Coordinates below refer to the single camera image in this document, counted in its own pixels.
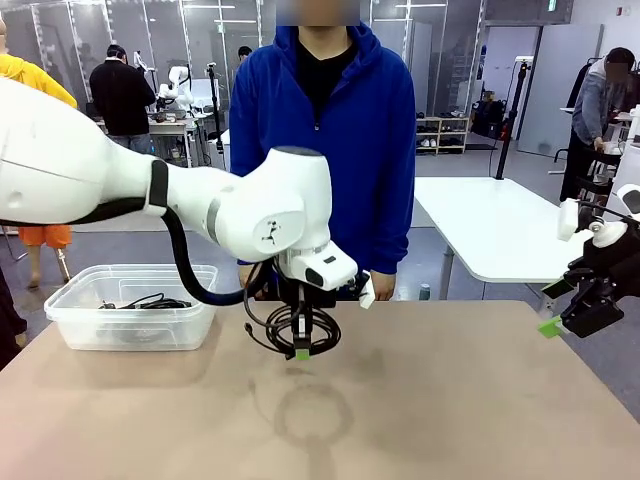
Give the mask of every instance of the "robot logo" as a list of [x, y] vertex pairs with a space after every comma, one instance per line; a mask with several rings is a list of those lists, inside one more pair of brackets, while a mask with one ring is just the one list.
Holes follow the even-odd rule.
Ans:
[[276, 239], [273, 238], [273, 234], [275, 232], [277, 232], [278, 230], [280, 230], [280, 228], [282, 228], [282, 227], [280, 227], [280, 225], [278, 225], [278, 223], [275, 220], [270, 221], [268, 223], [268, 225], [269, 225], [269, 236], [262, 237], [262, 240], [263, 241], [271, 240], [273, 242], [273, 244], [275, 245], [276, 244]]

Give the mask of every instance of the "person in yellow shirt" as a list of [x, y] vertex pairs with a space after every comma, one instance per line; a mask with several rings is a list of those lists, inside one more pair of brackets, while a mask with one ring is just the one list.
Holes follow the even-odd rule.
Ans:
[[[7, 27], [0, 19], [0, 76], [24, 83], [77, 108], [75, 99], [44, 70], [21, 58], [9, 55], [6, 35]], [[70, 280], [69, 269], [65, 262], [65, 249], [71, 244], [71, 227], [68, 225], [23, 227], [20, 228], [19, 233], [31, 261], [29, 288], [38, 288], [40, 285], [40, 247], [45, 243], [56, 251], [64, 281]]]

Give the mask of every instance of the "hand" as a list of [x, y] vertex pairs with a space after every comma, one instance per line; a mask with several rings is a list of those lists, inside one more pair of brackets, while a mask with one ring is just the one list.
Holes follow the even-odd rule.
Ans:
[[396, 289], [396, 276], [384, 273], [371, 272], [373, 290], [376, 292], [376, 301], [388, 302], [393, 297]]
[[[246, 288], [247, 283], [249, 282], [249, 275], [251, 275], [251, 270], [253, 270], [253, 265], [238, 265], [238, 280], [240, 280], [240, 286], [242, 288]], [[266, 289], [267, 286], [265, 285], [265, 288], [256, 293], [254, 298], [256, 300], [263, 300], [266, 297]]]
[[604, 152], [604, 140], [602, 140], [602, 137], [598, 137], [593, 141], [593, 148], [596, 149], [596, 152]]

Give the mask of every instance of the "gray pants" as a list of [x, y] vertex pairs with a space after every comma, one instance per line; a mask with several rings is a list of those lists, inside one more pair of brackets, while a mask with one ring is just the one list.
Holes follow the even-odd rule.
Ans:
[[109, 138], [124, 148], [151, 155], [151, 135], [148, 133], [142, 135], [109, 135]]

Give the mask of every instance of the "blue hoodie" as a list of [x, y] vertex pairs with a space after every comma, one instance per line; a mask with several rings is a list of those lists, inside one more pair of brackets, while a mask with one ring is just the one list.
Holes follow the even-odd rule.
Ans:
[[347, 28], [358, 54], [317, 121], [296, 81], [297, 27], [278, 27], [274, 44], [242, 64], [231, 99], [231, 171], [250, 173], [273, 147], [322, 153], [331, 172], [332, 240], [361, 269], [394, 274], [407, 254], [413, 207], [413, 82], [369, 27]]

